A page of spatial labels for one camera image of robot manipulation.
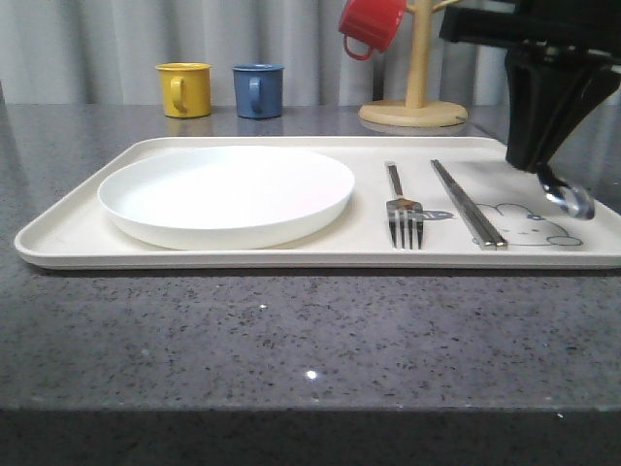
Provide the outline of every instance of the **fork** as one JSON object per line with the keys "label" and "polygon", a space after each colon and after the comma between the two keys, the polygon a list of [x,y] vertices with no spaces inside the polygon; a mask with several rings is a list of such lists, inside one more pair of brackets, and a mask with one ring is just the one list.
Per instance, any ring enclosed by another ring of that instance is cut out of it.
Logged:
{"label": "fork", "polygon": [[[414,249],[413,227],[414,221],[416,221],[417,243],[418,248],[421,249],[423,243],[423,206],[420,202],[411,201],[404,196],[395,162],[386,162],[386,169],[396,196],[395,199],[386,202],[392,246],[395,249],[402,250]],[[401,247],[398,246],[398,239],[401,240]],[[406,239],[408,240],[408,248],[406,248]]]}

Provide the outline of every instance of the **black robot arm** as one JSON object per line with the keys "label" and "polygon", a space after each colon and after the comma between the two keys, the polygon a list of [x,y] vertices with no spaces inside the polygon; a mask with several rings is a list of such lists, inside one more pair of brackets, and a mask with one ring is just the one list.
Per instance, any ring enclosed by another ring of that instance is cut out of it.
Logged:
{"label": "black robot arm", "polygon": [[621,76],[621,1],[521,0],[513,13],[448,7],[440,36],[507,49],[507,161],[535,173]]}

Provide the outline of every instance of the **chopsticks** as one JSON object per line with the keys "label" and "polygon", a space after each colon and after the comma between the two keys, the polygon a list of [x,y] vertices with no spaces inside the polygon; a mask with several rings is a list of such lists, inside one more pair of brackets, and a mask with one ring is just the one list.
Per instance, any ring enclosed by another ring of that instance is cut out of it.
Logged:
{"label": "chopsticks", "polygon": [[482,250],[506,250],[508,241],[498,232],[464,189],[450,176],[438,160],[431,161],[442,180],[446,192],[470,228]]}

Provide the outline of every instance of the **plate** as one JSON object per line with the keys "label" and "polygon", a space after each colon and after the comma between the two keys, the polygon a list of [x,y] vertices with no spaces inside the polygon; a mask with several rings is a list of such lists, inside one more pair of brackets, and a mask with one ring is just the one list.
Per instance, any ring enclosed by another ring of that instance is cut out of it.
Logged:
{"label": "plate", "polygon": [[109,175],[97,197],[113,223],[175,250],[249,250],[331,223],[353,191],[341,162],[311,150],[226,146],[178,150]]}

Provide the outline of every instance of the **countertop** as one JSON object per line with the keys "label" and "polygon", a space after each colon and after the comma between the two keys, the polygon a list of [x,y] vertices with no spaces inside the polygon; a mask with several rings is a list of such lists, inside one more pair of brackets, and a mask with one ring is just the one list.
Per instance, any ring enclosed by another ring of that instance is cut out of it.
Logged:
{"label": "countertop", "polygon": [[[398,135],[504,138],[502,109],[469,110]],[[356,112],[0,106],[0,464],[621,464],[619,269],[54,272],[13,248],[141,140],[391,136]],[[600,107],[554,158],[616,212],[619,115]]]}

